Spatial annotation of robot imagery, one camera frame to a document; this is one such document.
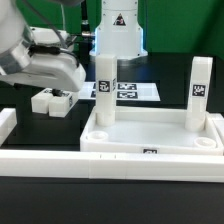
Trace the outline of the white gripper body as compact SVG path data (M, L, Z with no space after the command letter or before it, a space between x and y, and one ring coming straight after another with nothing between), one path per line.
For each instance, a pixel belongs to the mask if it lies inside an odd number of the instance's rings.
M35 54L21 72L0 75L0 81L79 92L86 78L83 66L68 54Z

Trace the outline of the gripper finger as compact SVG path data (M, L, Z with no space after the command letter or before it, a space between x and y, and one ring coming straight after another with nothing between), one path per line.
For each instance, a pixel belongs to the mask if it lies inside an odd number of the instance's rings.
M62 91L62 90L57 90L57 89L52 89L52 94L53 96L57 97L67 97L69 94Z

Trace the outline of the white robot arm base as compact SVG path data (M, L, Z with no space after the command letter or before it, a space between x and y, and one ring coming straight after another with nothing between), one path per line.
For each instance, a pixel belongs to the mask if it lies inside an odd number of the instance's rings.
M119 60L148 55L143 48L143 29L138 23L138 0L102 0L101 22L95 29L90 55L114 54Z

